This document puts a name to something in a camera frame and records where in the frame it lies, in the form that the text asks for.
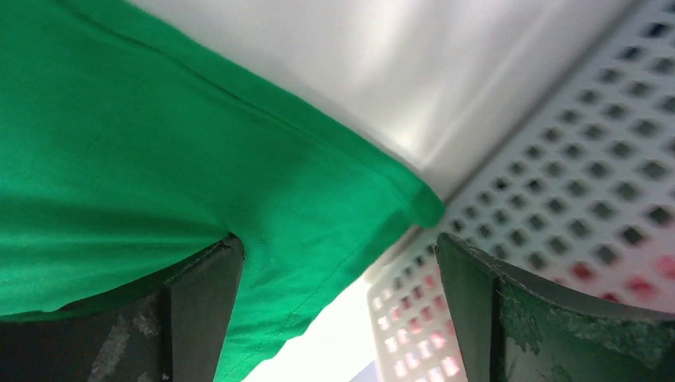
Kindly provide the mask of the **green t-shirt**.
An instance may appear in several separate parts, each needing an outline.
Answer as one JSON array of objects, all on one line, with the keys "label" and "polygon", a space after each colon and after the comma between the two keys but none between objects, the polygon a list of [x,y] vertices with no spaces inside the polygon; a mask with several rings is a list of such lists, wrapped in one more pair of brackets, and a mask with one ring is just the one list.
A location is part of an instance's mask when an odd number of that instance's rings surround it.
[{"label": "green t-shirt", "polygon": [[302,99],[125,1],[1,4],[1,313],[54,311],[238,236],[241,381],[443,203]]}]

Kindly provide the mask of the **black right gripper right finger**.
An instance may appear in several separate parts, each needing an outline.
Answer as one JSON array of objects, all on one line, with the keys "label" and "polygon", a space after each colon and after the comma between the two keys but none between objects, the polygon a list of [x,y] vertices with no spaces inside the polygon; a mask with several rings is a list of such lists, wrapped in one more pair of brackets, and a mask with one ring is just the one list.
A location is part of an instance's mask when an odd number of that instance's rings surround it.
[{"label": "black right gripper right finger", "polygon": [[578,292],[447,233],[436,259],[468,380],[673,380],[672,314]]}]

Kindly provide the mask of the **white plastic laundry basket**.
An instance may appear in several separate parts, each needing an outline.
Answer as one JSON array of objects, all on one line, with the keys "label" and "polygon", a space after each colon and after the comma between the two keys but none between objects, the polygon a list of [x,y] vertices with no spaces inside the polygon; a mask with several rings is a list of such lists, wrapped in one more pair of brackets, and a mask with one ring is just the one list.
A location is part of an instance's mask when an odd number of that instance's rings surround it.
[{"label": "white plastic laundry basket", "polygon": [[378,280],[443,233],[509,264],[674,264],[673,2],[631,5]]}]

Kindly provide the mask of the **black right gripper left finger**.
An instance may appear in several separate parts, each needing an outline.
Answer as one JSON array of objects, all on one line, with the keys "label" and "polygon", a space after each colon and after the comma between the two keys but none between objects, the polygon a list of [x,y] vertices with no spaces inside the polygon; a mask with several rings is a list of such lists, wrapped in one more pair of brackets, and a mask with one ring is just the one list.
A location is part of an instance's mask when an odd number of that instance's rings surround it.
[{"label": "black right gripper left finger", "polygon": [[53,312],[1,319],[4,381],[211,381],[244,265],[228,236]]}]

